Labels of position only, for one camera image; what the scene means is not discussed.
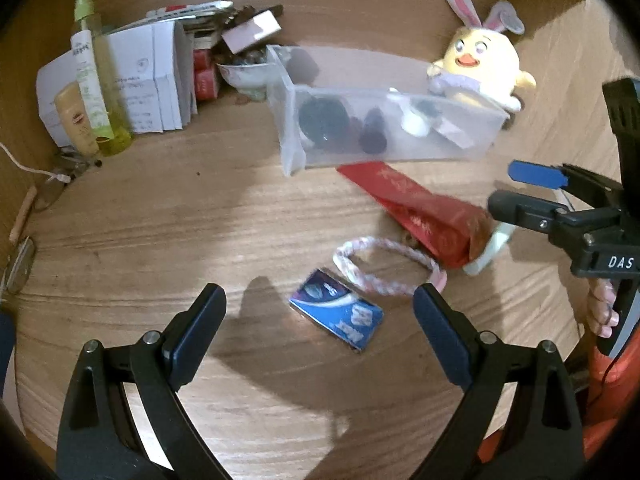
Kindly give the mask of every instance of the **metal screw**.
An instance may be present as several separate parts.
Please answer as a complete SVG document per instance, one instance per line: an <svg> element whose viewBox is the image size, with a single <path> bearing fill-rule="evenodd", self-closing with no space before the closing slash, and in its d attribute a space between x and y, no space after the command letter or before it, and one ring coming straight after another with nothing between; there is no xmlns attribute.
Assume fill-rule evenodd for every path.
<svg viewBox="0 0 640 480"><path fill-rule="evenodd" d="M556 345L554 345L553 341L549 341L549 339L545 339L542 342L542 348L545 349L545 352L548 352L549 354L552 354L556 351Z"/></svg>
<svg viewBox="0 0 640 480"><path fill-rule="evenodd" d="M98 349L98 343L95 339L91 339L91 341L87 341L84 343L84 351L90 354L91 352L95 352Z"/></svg>
<svg viewBox="0 0 640 480"><path fill-rule="evenodd" d="M484 344L492 345L496 341L498 341L498 338L493 332L485 330L484 332L480 333L480 341L482 341Z"/></svg>
<svg viewBox="0 0 640 480"><path fill-rule="evenodd" d="M158 339L160 339L160 333L158 330L149 330L149 332L142 336L142 341L148 345L158 342Z"/></svg>

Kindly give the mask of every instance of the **green spray bottle cap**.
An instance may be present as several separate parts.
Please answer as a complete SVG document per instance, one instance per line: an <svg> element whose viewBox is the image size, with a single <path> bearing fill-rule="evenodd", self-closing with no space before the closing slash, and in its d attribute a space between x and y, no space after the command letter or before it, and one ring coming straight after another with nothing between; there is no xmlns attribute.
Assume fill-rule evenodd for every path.
<svg viewBox="0 0 640 480"><path fill-rule="evenodd" d="M76 0L76 8L74 9L74 18L76 22L79 22L93 13L94 0Z"/></svg>

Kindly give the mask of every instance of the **bowl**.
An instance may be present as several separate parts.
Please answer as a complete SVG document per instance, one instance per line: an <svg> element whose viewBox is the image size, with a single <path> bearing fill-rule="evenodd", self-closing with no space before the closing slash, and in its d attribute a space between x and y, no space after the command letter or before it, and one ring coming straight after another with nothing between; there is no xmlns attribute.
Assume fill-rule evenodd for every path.
<svg viewBox="0 0 640 480"><path fill-rule="evenodd" d="M264 101L271 65L218 65L220 75L233 88L254 101Z"/></svg>

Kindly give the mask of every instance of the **stack of paper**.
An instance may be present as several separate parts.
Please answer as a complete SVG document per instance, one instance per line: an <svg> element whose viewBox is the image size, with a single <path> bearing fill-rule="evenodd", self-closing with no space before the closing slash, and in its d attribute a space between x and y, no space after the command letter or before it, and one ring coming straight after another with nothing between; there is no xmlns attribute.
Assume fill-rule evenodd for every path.
<svg viewBox="0 0 640 480"><path fill-rule="evenodd" d="M193 38L180 22L130 28L106 37L117 92L133 133L180 130L197 113L193 83ZM53 102L76 79L71 51L38 71L40 118L58 146L71 145Z"/></svg>

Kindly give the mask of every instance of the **bottle label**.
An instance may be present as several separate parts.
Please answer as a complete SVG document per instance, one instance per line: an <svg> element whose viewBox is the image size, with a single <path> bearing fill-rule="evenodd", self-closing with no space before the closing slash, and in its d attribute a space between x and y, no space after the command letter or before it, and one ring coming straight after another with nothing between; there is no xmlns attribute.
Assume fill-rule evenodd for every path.
<svg viewBox="0 0 640 480"><path fill-rule="evenodd" d="M100 90L91 31L81 30L74 34L71 37L71 49L76 60L76 79L94 136L98 142L113 139L115 135Z"/></svg>

